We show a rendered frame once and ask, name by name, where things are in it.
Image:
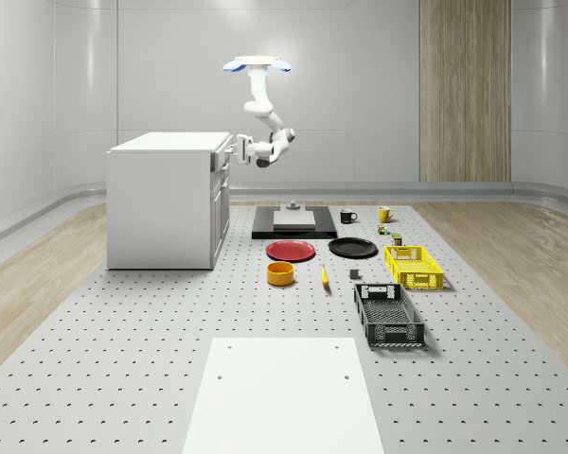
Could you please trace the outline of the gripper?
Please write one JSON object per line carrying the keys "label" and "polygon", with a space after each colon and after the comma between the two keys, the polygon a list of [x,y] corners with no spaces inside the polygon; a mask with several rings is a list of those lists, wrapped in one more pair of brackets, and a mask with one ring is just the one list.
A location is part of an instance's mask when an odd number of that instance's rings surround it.
{"label": "gripper", "polygon": [[235,154],[240,165],[248,165],[251,162],[251,157],[254,155],[253,137],[246,134],[238,134],[236,143],[229,146],[226,152]]}

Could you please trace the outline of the white drawer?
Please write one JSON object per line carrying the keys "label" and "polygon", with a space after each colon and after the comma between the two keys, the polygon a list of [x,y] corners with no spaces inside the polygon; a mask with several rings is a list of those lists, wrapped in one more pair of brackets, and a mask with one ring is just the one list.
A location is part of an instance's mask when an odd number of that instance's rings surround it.
{"label": "white drawer", "polygon": [[232,135],[228,134],[223,142],[211,152],[210,155],[210,171],[217,172],[220,171],[221,168],[225,165],[225,162],[228,158],[228,154],[226,150],[231,145]]}

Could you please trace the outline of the black stove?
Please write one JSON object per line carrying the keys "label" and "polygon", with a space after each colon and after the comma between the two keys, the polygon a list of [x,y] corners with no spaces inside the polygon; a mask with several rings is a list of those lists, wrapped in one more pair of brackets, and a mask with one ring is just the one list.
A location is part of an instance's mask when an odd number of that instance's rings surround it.
{"label": "black stove", "polygon": [[252,229],[252,239],[334,239],[337,231],[327,206],[303,205],[299,210],[290,210],[290,213],[313,213],[315,227],[313,229],[276,229],[274,213],[281,210],[288,212],[283,205],[258,206]]}

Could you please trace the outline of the drone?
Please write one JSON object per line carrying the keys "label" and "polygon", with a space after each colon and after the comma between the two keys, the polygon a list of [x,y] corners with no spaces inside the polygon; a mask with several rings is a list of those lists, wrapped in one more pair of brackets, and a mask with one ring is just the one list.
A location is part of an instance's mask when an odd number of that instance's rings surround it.
{"label": "drone", "polygon": [[273,66],[279,71],[289,72],[292,70],[291,65],[283,61],[280,57],[273,56],[240,56],[234,58],[232,61],[223,66],[226,72],[238,72],[245,67],[254,66]]}

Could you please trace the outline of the white cabinet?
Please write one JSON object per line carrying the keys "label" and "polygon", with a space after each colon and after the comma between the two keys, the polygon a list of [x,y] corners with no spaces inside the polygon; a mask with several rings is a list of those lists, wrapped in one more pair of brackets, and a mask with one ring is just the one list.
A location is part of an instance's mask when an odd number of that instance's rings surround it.
{"label": "white cabinet", "polygon": [[211,172],[210,155],[228,134],[148,132],[107,153],[108,268],[214,268],[229,225],[229,158]]}

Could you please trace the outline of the red plate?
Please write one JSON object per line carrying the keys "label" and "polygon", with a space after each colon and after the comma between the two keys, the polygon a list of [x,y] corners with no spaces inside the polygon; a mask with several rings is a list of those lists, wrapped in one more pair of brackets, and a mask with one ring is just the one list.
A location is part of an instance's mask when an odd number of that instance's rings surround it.
{"label": "red plate", "polygon": [[276,261],[302,262],[315,256],[314,247],[305,241],[280,240],[269,244],[266,253]]}

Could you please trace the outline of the yellow bowl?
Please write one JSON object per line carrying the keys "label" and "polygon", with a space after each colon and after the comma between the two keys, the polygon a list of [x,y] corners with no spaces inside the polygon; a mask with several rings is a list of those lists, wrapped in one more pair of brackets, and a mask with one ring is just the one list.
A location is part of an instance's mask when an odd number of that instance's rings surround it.
{"label": "yellow bowl", "polygon": [[294,266],[290,262],[276,261],[267,266],[267,281],[278,287],[285,287],[294,281]]}

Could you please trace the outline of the black plate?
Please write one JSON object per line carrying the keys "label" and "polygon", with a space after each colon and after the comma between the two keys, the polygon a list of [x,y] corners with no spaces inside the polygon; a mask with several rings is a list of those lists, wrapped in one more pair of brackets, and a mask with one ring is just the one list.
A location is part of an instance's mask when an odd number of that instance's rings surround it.
{"label": "black plate", "polygon": [[329,250],[345,258],[362,259],[378,254],[377,246],[366,239],[358,237],[339,237],[328,243]]}

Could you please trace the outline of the yellow basket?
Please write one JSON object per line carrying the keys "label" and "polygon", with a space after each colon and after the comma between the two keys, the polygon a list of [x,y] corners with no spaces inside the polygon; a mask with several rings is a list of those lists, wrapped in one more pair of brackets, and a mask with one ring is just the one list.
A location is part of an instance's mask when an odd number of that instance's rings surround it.
{"label": "yellow basket", "polygon": [[384,261],[406,288],[443,288],[443,270],[422,246],[386,246]]}

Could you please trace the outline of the dark grey basket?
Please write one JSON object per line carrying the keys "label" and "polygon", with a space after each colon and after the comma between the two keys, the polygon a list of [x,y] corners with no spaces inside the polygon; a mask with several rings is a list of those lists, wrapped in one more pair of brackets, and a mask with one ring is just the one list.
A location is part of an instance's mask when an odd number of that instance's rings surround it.
{"label": "dark grey basket", "polygon": [[424,342],[424,321],[404,286],[356,284],[354,299],[369,343],[421,345]]}

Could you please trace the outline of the white board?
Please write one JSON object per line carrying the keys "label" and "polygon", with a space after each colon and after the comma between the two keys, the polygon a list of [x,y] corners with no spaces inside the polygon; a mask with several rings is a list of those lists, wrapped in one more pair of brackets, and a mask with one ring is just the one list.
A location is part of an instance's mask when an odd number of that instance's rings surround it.
{"label": "white board", "polygon": [[183,454],[383,454],[354,339],[214,339]]}

